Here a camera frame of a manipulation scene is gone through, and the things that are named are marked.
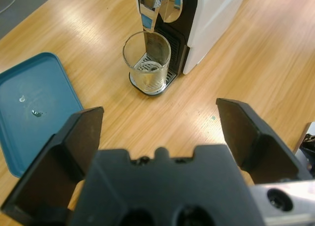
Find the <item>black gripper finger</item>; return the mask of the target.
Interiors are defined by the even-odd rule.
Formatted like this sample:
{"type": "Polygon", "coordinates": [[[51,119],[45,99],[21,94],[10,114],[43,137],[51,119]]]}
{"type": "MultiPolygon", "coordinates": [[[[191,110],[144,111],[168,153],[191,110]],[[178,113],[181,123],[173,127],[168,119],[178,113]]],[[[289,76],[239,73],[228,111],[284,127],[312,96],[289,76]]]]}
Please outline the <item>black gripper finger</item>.
{"type": "Polygon", "coordinates": [[[72,114],[46,142],[1,206],[13,219],[69,219],[68,208],[98,151],[104,109],[72,114]]]}
{"type": "Polygon", "coordinates": [[[249,104],[218,98],[216,105],[224,139],[255,184],[308,179],[308,170],[249,104]]]}

